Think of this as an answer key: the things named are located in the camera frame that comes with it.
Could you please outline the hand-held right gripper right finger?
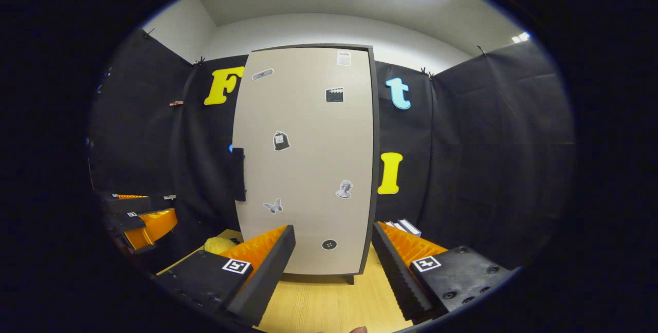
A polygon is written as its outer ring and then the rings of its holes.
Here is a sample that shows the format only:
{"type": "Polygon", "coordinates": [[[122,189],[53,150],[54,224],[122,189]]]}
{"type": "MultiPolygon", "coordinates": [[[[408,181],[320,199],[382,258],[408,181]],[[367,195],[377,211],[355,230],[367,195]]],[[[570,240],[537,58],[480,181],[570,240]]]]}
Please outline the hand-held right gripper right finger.
{"type": "Polygon", "coordinates": [[[477,300],[514,272],[467,246],[446,249],[377,221],[372,245],[405,320],[434,320],[477,300]]]}

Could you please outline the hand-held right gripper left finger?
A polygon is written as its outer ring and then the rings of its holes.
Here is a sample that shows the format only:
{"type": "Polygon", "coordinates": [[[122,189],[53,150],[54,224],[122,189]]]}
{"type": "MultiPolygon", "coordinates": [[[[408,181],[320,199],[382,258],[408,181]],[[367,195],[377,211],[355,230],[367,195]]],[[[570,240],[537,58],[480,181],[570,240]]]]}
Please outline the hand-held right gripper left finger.
{"type": "Polygon", "coordinates": [[[239,327],[260,324],[296,246],[281,226],[221,253],[198,250],[154,277],[191,309],[239,327]]]}

